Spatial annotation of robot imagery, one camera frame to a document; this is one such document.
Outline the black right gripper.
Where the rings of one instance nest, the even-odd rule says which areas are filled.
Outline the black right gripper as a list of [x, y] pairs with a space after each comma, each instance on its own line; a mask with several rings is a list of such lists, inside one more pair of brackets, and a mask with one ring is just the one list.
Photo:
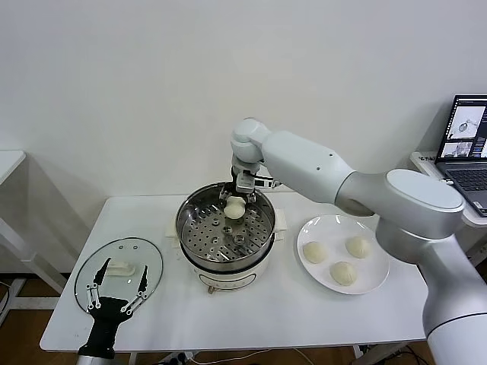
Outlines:
[[250, 170], [231, 169], [231, 183], [219, 183], [220, 188], [218, 199], [226, 202], [227, 199], [235, 194], [245, 195], [247, 204], [256, 202], [255, 178]]

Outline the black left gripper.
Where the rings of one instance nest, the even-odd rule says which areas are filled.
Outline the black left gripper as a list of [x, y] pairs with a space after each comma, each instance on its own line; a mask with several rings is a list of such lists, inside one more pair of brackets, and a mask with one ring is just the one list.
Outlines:
[[148, 266], [144, 267], [135, 296], [128, 300], [113, 297], [100, 297], [99, 288], [103, 283], [111, 258], [107, 258], [96, 272], [93, 281], [86, 285], [87, 310], [94, 319], [86, 344], [78, 354], [89, 357], [115, 357], [113, 346], [119, 325], [128, 319], [126, 313], [133, 313], [148, 298]]

